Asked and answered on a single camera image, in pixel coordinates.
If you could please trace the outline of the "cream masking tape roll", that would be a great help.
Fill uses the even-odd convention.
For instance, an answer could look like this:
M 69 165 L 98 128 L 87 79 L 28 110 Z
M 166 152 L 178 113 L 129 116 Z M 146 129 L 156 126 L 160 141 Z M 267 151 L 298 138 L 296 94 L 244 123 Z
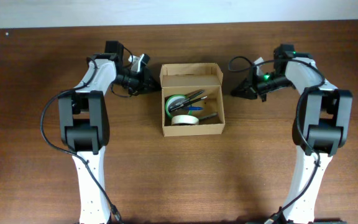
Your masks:
M 176 115 L 171 120 L 172 126 L 178 126 L 178 125 L 198 125 L 199 119 L 195 116 L 188 115 L 188 114 L 181 114 Z

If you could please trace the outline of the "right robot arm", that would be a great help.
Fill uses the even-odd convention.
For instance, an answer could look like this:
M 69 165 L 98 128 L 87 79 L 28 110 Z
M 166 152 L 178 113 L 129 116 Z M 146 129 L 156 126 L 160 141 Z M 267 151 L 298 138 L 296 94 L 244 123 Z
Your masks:
M 292 127 L 296 162 L 291 186 L 283 206 L 266 223 L 316 223 L 314 208 L 324 173 L 347 141 L 353 95 L 330 83 L 313 56 L 292 44 L 279 45 L 270 63 L 273 71 L 264 73 L 265 60 L 250 61 L 248 77 L 231 91 L 235 97 L 262 101 L 286 87 L 300 94 Z

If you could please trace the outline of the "dark grey pen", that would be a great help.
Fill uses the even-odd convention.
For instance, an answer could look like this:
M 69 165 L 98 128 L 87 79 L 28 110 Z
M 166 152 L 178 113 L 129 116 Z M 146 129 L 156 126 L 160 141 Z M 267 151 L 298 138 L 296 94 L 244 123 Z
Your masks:
M 194 92 L 188 93 L 185 95 L 185 97 L 183 99 L 180 99 L 179 101 L 172 103 L 168 109 L 173 109 L 177 106 L 180 106 L 181 104 L 187 103 L 188 101 L 192 100 L 193 98 L 199 96 L 200 94 L 202 94 L 204 92 L 204 90 L 196 90 Z

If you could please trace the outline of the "black pen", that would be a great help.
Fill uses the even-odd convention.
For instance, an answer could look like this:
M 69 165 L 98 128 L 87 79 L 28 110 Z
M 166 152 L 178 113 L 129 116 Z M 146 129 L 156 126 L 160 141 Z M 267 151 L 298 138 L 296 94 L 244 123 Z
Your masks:
M 198 99 L 195 99 L 195 100 L 191 100 L 191 101 L 186 102 L 186 103 L 182 103 L 182 104 L 180 104 L 180 105 L 178 105 L 176 107 L 173 107 L 172 109 L 169 109 L 168 111 L 169 112 L 176 111 L 176 110 L 179 110 L 179 109 L 181 109 L 183 107 L 192 105 L 193 103 L 197 103 L 197 102 L 205 100 L 205 99 L 207 99 L 207 96 L 204 96 L 204 97 L 201 97 L 201 98 L 198 98 Z

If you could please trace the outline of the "black and white marker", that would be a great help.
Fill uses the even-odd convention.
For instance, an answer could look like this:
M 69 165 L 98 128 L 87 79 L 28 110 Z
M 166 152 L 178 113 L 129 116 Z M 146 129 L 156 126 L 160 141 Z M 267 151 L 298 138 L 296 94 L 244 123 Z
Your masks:
M 199 121 L 204 121 L 204 120 L 207 120 L 207 119 L 214 118 L 214 117 L 216 117 L 217 115 L 218 115 L 217 112 L 211 113 L 211 114 L 209 114 L 209 115 L 199 117 L 198 120 L 199 120 Z

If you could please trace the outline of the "cardboard box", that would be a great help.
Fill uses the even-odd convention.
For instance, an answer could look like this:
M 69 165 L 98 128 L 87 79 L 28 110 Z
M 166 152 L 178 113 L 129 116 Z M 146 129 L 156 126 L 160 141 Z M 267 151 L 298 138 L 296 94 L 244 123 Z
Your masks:
M 160 71 L 162 87 L 162 130 L 165 137 L 221 134 L 225 127 L 223 106 L 223 72 L 216 63 L 176 63 L 164 64 Z M 207 96 L 207 99 L 189 106 L 204 109 L 192 111 L 197 118 L 217 112 L 214 118 L 199 121 L 198 125 L 172 126 L 165 113 L 165 102 L 172 95 L 186 95 L 196 90 L 204 90 L 192 100 Z

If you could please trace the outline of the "blue ballpoint pen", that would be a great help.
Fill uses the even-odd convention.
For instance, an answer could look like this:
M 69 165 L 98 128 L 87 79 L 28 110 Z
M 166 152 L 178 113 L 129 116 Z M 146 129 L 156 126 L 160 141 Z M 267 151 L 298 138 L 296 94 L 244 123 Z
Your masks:
M 182 109 L 183 109 L 183 110 L 186 110 L 186 111 L 201 111 L 201 110 L 203 110 L 204 108 L 203 108 L 203 107 L 199 107 L 199 106 L 188 106 L 188 107 L 183 107 Z

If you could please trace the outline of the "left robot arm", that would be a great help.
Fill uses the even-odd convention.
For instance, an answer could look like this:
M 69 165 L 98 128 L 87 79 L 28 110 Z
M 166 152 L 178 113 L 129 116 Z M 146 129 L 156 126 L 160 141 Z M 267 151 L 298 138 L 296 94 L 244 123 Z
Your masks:
M 113 84 L 128 90 L 129 96 L 160 90 L 147 64 L 147 54 L 131 55 L 125 66 L 125 47 L 116 40 L 106 42 L 104 52 L 87 59 L 82 80 L 58 97 L 62 143 L 72 153 L 80 191 L 79 222 L 111 223 L 120 215 L 108 199 L 104 183 L 104 155 L 110 127 L 104 100 Z

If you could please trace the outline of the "green tape roll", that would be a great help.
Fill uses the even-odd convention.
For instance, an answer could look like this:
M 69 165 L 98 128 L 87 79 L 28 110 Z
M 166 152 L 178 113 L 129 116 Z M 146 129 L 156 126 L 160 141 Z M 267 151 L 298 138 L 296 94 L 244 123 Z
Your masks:
M 177 115 L 184 115 L 184 114 L 191 115 L 192 114 L 192 111 L 183 110 L 183 109 L 169 112 L 169 107 L 171 107 L 171 106 L 175 105 L 176 103 L 179 103 L 180 101 L 185 100 L 185 99 L 186 99 L 185 95 L 172 95 L 166 100 L 165 113 L 166 113 L 166 116 L 168 117 L 168 119 L 172 119 L 174 116 L 177 116 Z

